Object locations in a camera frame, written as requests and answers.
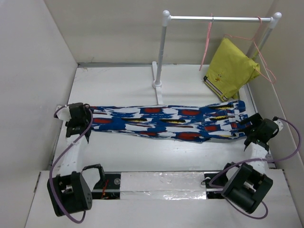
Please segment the blue white red patterned trousers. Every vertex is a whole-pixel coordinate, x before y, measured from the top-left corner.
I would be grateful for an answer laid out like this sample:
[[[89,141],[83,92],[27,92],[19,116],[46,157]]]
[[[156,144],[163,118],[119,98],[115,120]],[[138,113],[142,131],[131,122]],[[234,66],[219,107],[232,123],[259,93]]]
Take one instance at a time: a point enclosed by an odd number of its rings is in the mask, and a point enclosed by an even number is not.
[[[92,130],[151,139],[202,143],[244,137],[248,117],[243,101],[207,106],[92,106]]]

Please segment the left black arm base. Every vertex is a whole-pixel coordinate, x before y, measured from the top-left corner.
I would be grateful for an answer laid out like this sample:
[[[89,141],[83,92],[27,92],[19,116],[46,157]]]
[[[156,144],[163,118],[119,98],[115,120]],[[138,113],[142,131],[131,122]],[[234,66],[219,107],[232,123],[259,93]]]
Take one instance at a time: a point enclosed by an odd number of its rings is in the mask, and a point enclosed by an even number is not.
[[[120,199],[121,173],[106,172],[105,180],[100,180],[92,190],[94,200]]]

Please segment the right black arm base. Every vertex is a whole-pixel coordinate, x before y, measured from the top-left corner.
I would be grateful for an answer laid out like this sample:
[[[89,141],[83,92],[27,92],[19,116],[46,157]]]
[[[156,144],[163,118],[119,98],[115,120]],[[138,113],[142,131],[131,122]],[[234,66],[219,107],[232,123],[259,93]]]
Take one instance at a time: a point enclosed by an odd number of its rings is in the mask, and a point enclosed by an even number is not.
[[[206,197],[210,199],[224,199],[221,195],[222,188],[228,182],[228,178],[225,174],[221,175],[212,182],[210,186],[210,181],[217,175],[217,172],[205,172],[204,178],[201,181],[201,186],[206,188]]]

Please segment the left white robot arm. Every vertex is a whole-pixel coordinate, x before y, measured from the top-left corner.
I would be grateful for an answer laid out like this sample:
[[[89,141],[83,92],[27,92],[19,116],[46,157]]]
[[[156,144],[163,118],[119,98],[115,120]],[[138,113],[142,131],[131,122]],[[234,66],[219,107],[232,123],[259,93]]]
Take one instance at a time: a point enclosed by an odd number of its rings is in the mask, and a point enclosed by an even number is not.
[[[47,190],[55,215],[66,216],[74,223],[92,208],[92,189],[105,185],[106,177],[101,164],[83,166],[83,156],[89,144],[93,113],[89,104],[73,103],[59,107],[54,117],[65,122],[67,148],[53,162],[49,171]]]

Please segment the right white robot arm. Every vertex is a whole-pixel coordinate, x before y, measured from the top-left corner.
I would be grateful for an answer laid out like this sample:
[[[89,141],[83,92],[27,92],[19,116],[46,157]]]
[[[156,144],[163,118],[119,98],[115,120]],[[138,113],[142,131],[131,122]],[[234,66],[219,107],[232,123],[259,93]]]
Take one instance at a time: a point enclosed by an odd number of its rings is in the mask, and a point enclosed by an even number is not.
[[[224,186],[222,197],[251,214],[273,186],[273,180],[266,175],[268,141],[278,134],[282,125],[278,121],[262,118],[259,113],[242,120],[240,124],[246,126],[244,152],[249,160],[237,165],[235,172],[221,173],[219,181]]]

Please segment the yellow folded garment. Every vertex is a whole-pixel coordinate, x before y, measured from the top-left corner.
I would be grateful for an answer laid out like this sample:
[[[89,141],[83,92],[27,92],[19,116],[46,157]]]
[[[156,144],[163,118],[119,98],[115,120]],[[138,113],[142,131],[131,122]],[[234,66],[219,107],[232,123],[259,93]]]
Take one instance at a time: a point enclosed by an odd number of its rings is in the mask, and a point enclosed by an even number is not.
[[[258,63],[248,58],[228,38],[223,38],[203,80],[221,101],[226,102],[242,86],[259,76],[259,72]]]

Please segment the white metal clothes rack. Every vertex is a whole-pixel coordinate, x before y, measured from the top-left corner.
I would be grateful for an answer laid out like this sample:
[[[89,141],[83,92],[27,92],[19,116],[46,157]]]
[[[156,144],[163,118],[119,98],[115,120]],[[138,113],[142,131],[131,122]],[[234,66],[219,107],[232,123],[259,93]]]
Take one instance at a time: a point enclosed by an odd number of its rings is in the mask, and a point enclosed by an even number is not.
[[[161,30],[161,41],[160,49],[158,54],[158,60],[152,62],[152,74],[153,74],[153,83],[152,86],[155,90],[156,101],[158,105],[163,104],[162,96],[162,82],[161,82],[161,73],[163,66],[163,56],[164,56],[164,47],[166,40],[167,26],[170,21],[203,21],[208,23],[214,22],[256,22],[256,23],[267,23],[268,26],[265,32],[262,32],[260,36],[257,32],[251,41],[252,45],[248,49],[247,56],[252,59],[257,57],[262,58],[260,51],[264,47],[267,39],[269,38],[271,32],[276,27],[277,23],[281,19],[282,14],[280,12],[274,13],[269,18],[259,18],[259,17],[220,17],[220,16],[172,16],[168,10],[164,10],[162,13],[162,30]]]

